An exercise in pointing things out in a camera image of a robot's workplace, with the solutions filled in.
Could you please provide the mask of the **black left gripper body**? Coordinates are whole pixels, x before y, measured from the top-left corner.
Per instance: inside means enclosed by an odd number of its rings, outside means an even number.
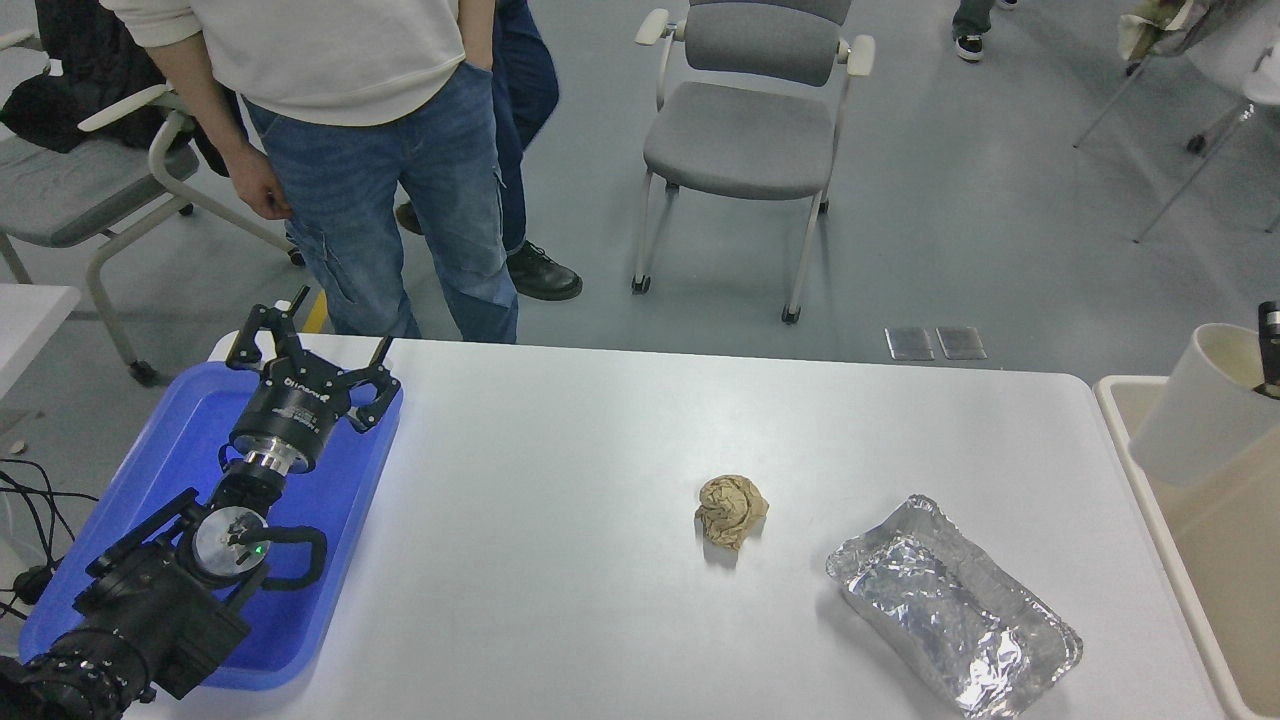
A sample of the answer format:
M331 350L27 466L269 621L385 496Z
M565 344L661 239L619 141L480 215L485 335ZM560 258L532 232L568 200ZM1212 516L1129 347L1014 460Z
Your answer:
M311 471L349 409L349 388L332 373L271 365L232 429L232 447L274 457L278 471L285 460L291 471Z

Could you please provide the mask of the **person's right hand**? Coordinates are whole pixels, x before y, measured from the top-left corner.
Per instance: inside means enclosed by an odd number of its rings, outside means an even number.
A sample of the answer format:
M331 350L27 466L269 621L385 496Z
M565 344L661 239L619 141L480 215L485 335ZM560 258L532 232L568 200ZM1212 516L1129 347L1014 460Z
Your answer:
M292 206L268 156L252 145L221 151L237 196L256 215L266 220L287 220Z

